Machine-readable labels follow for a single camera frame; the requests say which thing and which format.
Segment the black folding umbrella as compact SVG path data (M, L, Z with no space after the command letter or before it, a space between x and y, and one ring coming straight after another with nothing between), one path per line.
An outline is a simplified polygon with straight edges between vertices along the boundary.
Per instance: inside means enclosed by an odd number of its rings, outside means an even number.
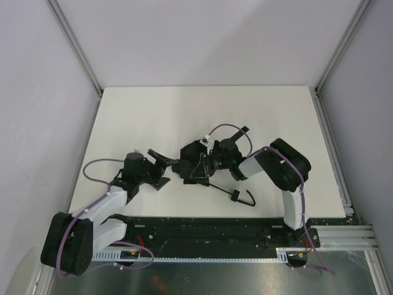
M211 136L218 128L223 126L224 124L220 124L214 127L208 135ZM172 171L177 173L183 179L184 184L200 184L206 187L213 187L220 191L223 190L221 187L210 183L211 177L206 177L204 170L204 157L210 152L217 152L220 154L220 170L228 170L236 181L244 181L246 179L246 177L241 174L239 165L244 162L247 157L243 156L239 151L236 142L242 136L247 136L249 129L246 126L242 128L232 124L228 124L228 126L233 127L238 131L229 138L211 142L210 147L205 147L200 143L200 140L195 140L180 150L180 159L178 160L178 163L172 166Z

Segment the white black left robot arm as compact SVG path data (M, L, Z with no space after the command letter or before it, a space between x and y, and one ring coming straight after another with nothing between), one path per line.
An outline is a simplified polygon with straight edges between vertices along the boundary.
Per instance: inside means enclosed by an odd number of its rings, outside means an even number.
M121 244L127 224L112 215L127 205L143 184L160 190L170 179L165 177L168 167L176 160L153 150L148 154L151 162L140 152L131 152L121 160L123 167L112 181L82 174L90 181L105 185L103 195L81 208L65 213L58 212L51 220L41 252L41 263L52 267L60 277L79 276L85 273L93 256L112 244Z

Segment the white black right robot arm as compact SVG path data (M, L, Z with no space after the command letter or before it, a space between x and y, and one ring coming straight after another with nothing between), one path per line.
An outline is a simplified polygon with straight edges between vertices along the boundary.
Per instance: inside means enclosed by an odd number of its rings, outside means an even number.
M308 231L304 188L311 164L304 155L281 138L247 157L242 156L236 141L230 138L212 144L209 136L205 136L199 143L206 147L210 169L227 169L237 181L264 172L281 190L284 224L296 233Z

